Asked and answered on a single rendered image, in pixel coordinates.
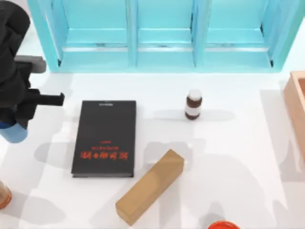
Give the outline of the blue cup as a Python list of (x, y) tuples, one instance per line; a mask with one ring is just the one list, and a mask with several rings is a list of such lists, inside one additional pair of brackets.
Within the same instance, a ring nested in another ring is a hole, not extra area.
[(20, 143), (26, 139), (28, 131), (18, 123), (13, 125), (0, 122), (0, 136), (9, 143)]

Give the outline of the black book with red lettering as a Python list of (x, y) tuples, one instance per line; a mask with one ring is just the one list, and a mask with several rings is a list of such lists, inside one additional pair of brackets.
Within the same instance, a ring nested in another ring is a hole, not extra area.
[(73, 177), (134, 176), (136, 109), (135, 100), (82, 102)]

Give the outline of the light blue rack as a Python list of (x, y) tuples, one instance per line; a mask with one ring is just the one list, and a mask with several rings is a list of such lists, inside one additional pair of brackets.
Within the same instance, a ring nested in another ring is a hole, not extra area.
[(56, 73), (281, 71), (305, 0), (27, 0)]

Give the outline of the tan cardboard box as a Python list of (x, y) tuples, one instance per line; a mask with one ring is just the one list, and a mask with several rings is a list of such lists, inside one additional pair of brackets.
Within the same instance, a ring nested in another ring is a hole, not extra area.
[(116, 212), (129, 226), (180, 176), (184, 158), (168, 150), (116, 203)]

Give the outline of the brown bottle with white cap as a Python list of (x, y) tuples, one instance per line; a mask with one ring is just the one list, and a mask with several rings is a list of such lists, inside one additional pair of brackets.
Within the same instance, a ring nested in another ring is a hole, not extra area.
[(184, 114), (187, 119), (195, 120), (200, 116), (203, 97), (199, 90), (191, 89), (186, 97)]

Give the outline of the red round lid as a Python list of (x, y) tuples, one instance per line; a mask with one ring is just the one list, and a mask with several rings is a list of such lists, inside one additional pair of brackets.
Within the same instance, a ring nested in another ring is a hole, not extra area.
[(207, 229), (241, 229), (241, 228), (230, 221), (220, 220), (212, 223)]

